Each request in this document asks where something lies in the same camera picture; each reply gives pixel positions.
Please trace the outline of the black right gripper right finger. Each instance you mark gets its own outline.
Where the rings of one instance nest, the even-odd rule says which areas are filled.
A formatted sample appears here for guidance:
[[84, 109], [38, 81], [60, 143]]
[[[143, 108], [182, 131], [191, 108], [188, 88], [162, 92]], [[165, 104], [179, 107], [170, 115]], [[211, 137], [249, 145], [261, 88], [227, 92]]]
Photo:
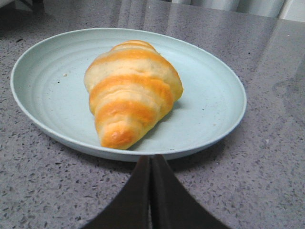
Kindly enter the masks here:
[[151, 160], [151, 212], [154, 229], [227, 229], [184, 188], [162, 155]]

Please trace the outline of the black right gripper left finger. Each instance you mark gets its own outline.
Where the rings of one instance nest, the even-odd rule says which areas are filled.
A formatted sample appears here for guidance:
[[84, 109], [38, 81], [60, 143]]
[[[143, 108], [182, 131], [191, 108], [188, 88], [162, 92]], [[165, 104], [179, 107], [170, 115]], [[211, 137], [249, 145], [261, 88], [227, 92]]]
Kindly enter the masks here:
[[114, 200], [84, 229], [147, 229], [150, 158], [139, 158], [131, 177]]

